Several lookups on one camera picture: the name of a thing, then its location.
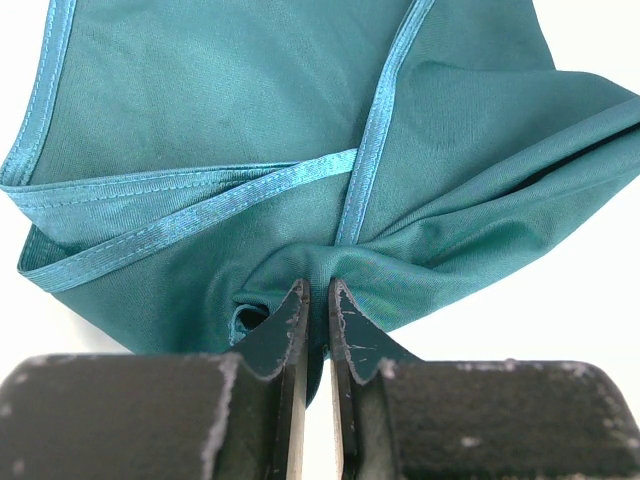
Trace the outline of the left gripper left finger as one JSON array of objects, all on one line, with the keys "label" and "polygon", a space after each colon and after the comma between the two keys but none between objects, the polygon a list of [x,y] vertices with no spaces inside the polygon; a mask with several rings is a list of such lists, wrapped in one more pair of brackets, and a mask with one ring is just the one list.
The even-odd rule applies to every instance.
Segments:
[{"label": "left gripper left finger", "polygon": [[310,288],[220,355],[42,355],[1,386],[5,479],[297,479]]}]

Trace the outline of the teal satin napkin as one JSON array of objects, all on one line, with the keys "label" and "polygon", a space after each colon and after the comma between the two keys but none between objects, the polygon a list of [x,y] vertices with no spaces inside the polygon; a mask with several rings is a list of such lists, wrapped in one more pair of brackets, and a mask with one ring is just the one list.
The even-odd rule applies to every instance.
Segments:
[{"label": "teal satin napkin", "polygon": [[529,1],[53,1],[1,188],[19,272],[138,354],[311,286],[386,331],[542,257],[639,173],[639,98]]}]

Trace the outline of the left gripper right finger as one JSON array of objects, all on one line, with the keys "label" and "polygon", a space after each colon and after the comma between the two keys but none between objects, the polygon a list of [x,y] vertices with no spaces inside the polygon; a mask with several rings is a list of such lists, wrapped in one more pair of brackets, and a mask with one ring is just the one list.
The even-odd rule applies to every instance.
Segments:
[{"label": "left gripper right finger", "polygon": [[345,479],[635,479],[639,429],[616,384],[575,361],[425,361],[329,287]]}]

